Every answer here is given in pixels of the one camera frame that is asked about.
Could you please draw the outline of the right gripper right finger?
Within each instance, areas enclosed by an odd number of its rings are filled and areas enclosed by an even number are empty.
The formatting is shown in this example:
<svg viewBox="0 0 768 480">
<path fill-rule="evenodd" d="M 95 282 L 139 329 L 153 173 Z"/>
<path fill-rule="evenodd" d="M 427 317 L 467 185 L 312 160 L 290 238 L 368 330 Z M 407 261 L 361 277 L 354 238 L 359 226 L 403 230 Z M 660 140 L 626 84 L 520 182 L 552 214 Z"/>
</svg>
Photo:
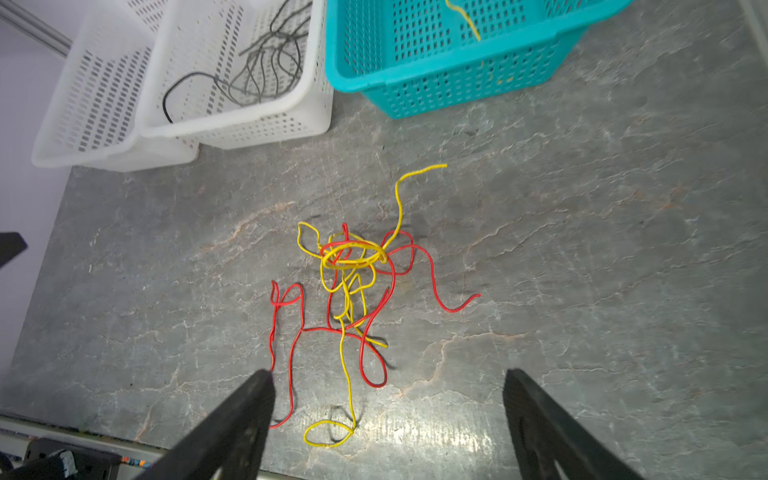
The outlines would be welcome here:
<svg viewBox="0 0 768 480">
<path fill-rule="evenodd" d="M 506 372 L 503 404 L 524 479 L 638 479 L 525 371 Z"/>
</svg>

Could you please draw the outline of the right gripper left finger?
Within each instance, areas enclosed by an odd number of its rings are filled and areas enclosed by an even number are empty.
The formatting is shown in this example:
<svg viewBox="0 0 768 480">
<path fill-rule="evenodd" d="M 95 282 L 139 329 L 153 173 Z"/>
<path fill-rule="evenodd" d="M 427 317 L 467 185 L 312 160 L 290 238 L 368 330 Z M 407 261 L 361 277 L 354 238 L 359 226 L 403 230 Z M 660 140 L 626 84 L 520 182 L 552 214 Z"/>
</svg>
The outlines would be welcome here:
<svg viewBox="0 0 768 480">
<path fill-rule="evenodd" d="M 258 370 L 141 479 L 255 479 L 275 403 L 272 373 Z"/>
</svg>

